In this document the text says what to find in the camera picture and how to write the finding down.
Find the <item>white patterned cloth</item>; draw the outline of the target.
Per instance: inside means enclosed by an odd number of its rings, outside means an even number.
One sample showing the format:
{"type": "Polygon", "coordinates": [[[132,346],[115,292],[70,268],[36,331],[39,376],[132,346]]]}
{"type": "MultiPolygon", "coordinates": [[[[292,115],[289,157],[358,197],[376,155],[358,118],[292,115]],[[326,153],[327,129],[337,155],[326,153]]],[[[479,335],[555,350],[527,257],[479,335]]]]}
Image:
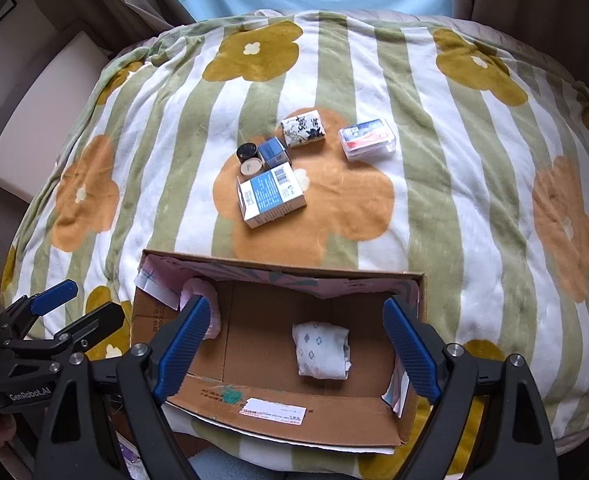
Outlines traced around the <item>white patterned cloth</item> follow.
{"type": "Polygon", "coordinates": [[[322,322],[292,326],[298,374],[318,380],[347,380],[352,366],[347,328],[322,322]]]}

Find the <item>white blue medicine box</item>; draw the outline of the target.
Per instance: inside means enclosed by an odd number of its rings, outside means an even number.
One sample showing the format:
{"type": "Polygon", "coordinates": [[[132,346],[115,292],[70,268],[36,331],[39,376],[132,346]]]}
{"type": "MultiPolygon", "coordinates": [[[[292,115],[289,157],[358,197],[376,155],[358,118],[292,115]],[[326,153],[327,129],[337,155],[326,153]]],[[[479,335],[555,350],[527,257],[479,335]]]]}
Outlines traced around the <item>white blue medicine box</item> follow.
{"type": "Polygon", "coordinates": [[[289,162],[244,182],[237,180],[237,197],[242,220],[251,229],[307,206],[289,162]]]}

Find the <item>beige round tin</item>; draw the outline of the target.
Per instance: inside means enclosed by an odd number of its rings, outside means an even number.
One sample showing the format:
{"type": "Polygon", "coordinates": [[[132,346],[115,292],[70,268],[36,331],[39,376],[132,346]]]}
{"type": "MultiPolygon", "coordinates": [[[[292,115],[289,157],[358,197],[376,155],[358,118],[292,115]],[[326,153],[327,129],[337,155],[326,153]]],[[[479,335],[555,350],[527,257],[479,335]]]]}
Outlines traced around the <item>beige round tin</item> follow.
{"type": "Polygon", "coordinates": [[[264,171],[263,159],[260,157],[250,157],[240,164],[239,171],[246,179],[262,174],[264,171]]]}

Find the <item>black round jar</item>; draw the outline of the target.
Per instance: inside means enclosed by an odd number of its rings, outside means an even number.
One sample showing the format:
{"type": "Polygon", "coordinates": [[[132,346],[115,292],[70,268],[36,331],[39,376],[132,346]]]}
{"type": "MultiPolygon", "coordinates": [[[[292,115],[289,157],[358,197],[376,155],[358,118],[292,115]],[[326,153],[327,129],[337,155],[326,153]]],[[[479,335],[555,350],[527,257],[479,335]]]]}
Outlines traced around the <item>black round jar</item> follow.
{"type": "Polygon", "coordinates": [[[259,156],[258,147],[252,142],[241,144],[237,148],[236,156],[240,164],[248,159],[257,158],[259,156]]]}

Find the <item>small dark blue box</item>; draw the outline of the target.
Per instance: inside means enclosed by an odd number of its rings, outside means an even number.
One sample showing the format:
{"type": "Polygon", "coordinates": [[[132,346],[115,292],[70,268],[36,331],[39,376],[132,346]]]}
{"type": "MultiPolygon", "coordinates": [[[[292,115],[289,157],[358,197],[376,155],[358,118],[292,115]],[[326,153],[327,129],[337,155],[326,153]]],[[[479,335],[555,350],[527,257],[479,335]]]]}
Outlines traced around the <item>small dark blue box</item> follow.
{"type": "Polygon", "coordinates": [[[276,136],[271,136],[258,145],[258,152],[267,168],[275,168],[286,162],[290,162],[290,157],[284,146],[276,136]]]}

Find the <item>floral black white packet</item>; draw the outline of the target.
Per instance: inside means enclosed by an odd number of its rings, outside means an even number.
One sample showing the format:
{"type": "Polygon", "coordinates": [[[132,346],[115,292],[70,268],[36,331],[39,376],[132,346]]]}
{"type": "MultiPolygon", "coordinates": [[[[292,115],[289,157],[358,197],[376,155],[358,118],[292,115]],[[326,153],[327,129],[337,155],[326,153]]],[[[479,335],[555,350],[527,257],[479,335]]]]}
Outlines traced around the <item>floral black white packet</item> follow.
{"type": "Polygon", "coordinates": [[[299,148],[326,138],[321,114],[309,110],[302,114],[287,117],[280,122],[282,136],[287,148],[299,148]]]}

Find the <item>clear case red blue card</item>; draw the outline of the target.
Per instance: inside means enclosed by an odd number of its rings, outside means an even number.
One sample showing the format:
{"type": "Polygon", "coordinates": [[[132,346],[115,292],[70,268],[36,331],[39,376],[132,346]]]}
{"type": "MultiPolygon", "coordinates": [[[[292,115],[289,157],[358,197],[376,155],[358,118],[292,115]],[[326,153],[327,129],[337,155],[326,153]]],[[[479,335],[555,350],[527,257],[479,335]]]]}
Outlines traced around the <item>clear case red blue card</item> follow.
{"type": "Polygon", "coordinates": [[[349,162],[388,155],[397,146],[397,136],[382,119],[341,128],[338,136],[349,162]]]}

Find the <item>beige headboard panel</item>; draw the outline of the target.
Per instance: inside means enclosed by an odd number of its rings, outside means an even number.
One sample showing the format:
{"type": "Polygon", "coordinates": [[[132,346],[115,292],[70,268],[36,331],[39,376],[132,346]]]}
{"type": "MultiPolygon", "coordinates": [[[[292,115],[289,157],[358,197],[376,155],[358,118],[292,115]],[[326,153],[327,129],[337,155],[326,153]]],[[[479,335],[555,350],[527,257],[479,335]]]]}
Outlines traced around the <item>beige headboard panel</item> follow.
{"type": "Polygon", "coordinates": [[[34,0],[7,0],[0,10],[0,188],[32,200],[107,62],[84,24],[60,32],[34,0]]]}

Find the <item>open cardboard box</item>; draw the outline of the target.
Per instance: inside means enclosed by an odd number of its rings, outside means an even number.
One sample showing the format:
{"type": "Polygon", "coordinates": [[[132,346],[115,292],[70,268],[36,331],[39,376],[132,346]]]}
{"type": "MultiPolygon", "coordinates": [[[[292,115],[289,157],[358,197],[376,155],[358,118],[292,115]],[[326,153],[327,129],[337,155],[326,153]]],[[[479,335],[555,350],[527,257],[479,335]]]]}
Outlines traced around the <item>open cardboard box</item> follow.
{"type": "Polygon", "coordinates": [[[383,454],[407,443],[416,396],[383,327],[383,304],[398,295],[421,313],[421,275],[146,252],[135,280],[134,342],[150,341],[174,320],[192,278],[213,288],[221,330],[200,344],[168,403],[279,443],[383,454]],[[348,330],[347,378],[299,374],[291,330],[305,322],[348,330]]]}

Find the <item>floral striped blanket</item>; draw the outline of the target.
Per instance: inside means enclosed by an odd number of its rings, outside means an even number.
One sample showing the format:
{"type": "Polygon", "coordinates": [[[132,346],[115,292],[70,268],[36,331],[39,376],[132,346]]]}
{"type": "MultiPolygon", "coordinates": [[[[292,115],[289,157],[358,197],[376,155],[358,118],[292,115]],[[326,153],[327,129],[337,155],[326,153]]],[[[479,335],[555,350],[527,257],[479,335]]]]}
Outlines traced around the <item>floral striped blanket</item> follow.
{"type": "Polygon", "coordinates": [[[0,300],[77,282],[37,337],[130,309],[147,249],[422,273],[442,337],[525,356],[558,452],[589,438],[589,89],[500,32],[260,11],[122,53],[21,221],[0,300]],[[309,110],[326,138],[287,148],[280,122],[309,110]],[[373,119],[395,151],[349,162],[338,130],[373,119]],[[251,229],[236,151],[271,136],[307,206],[251,229]]]}

